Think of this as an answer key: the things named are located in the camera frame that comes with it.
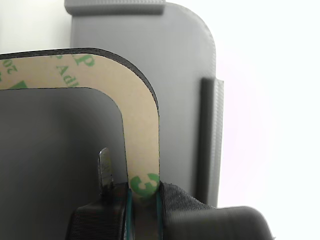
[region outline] gray plastic panel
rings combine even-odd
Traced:
[[[172,3],[166,3],[162,15],[92,15],[89,11],[73,16],[71,47],[113,52],[143,72],[159,104],[160,179],[195,196],[201,79],[217,81],[215,45],[205,23]],[[211,142],[216,145],[214,154],[208,154],[210,184],[204,189],[209,196],[202,201],[216,206],[221,139]]]
[[[113,177],[128,181],[121,113],[89,88],[1,90],[0,103],[0,239],[65,239],[72,211],[99,198],[102,148],[119,149]]]
[[[165,0],[65,0],[71,15],[162,14]]]

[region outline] adhesive tape liner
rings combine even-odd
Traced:
[[[1,90],[42,88],[91,88],[108,95],[121,112],[128,183],[133,195],[143,201],[157,191],[158,103],[148,80],[134,65],[95,48],[0,55]]]

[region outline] black textured surface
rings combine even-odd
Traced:
[[[75,210],[66,240],[123,240],[127,192],[126,183],[116,184],[109,199]]]
[[[160,183],[164,240],[272,240],[263,215],[246,207],[216,209],[180,187]]]
[[[174,212],[198,211],[214,208],[213,206],[198,201],[182,188],[173,184],[161,182],[159,190],[162,202],[163,228],[167,226],[168,217]]]
[[[250,207],[173,213],[165,240],[272,240],[264,217]]]

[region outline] gray plastic bracket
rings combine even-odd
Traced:
[[[73,16],[161,15],[166,0],[65,0],[66,11]]]

